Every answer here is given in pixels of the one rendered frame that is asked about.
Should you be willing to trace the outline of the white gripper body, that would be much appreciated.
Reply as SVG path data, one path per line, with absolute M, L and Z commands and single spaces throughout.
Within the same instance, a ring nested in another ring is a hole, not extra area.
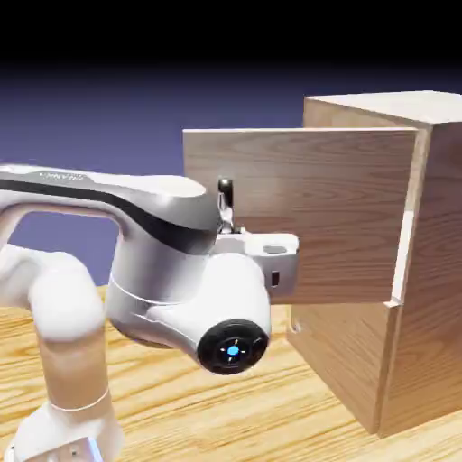
M 271 298 L 291 296 L 297 282 L 299 238 L 289 233 L 253 233 L 241 228 L 220 233 L 215 253 L 237 253 L 251 258 L 261 268 Z

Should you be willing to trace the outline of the curved silver door handle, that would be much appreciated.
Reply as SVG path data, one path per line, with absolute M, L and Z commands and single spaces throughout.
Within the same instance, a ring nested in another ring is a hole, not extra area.
M 234 185 L 233 181 L 221 178 L 217 183 L 218 207 L 222 218 L 222 233 L 234 232 Z

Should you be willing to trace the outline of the light wood cabinet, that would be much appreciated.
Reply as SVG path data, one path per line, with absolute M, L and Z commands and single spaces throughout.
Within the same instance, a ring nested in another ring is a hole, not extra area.
M 417 130 L 392 300 L 401 308 L 373 434 L 386 438 L 462 410 L 462 95 L 307 97 L 303 124 Z

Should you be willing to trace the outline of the large wood cabinet door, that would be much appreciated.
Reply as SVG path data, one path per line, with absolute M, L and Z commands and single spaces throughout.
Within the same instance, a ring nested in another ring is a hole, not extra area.
M 300 240 L 293 304 L 388 302 L 417 131 L 408 127 L 189 129 L 184 172 L 233 181 L 236 222 Z

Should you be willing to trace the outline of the small wood cabinet door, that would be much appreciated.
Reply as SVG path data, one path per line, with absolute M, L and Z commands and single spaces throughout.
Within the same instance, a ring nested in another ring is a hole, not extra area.
M 370 433 L 379 429 L 391 362 L 396 301 L 291 307 L 287 338 L 306 363 Z

